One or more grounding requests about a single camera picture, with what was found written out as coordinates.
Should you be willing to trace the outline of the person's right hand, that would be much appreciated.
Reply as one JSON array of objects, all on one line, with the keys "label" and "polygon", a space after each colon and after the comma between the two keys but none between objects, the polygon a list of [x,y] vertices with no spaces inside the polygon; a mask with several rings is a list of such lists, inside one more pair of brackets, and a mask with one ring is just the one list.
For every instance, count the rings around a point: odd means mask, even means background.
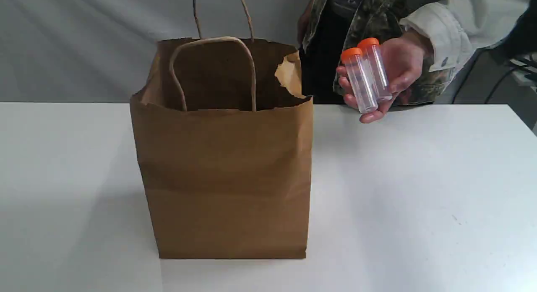
[{"label": "person's right hand", "polygon": [[297,21],[297,43],[299,46],[301,46],[303,42],[308,23],[310,21],[310,15],[311,15],[311,9],[312,9],[313,3],[314,3],[314,0],[308,1],[302,15],[299,17]]}]

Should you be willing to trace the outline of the person's left hand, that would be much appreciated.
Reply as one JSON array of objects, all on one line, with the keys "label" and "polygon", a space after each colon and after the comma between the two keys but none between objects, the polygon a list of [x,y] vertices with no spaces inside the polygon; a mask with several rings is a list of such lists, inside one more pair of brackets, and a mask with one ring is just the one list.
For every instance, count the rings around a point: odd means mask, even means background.
[{"label": "person's left hand", "polygon": [[424,60],[434,53],[429,38],[414,29],[388,39],[380,45],[380,51],[392,99],[380,103],[373,112],[362,114],[360,122],[364,124],[381,120],[387,114],[395,99],[420,78]]}]

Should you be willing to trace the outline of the white-sleeved left forearm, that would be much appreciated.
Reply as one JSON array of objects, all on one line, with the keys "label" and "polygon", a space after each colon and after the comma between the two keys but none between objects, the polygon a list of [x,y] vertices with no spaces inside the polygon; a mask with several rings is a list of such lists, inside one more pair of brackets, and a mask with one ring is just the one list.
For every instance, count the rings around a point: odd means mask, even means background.
[{"label": "white-sleeved left forearm", "polygon": [[528,7],[529,0],[440,0],[419,7],[400,23],[430,40],[431,72],[460,70],[477,49],[504,40]]}]

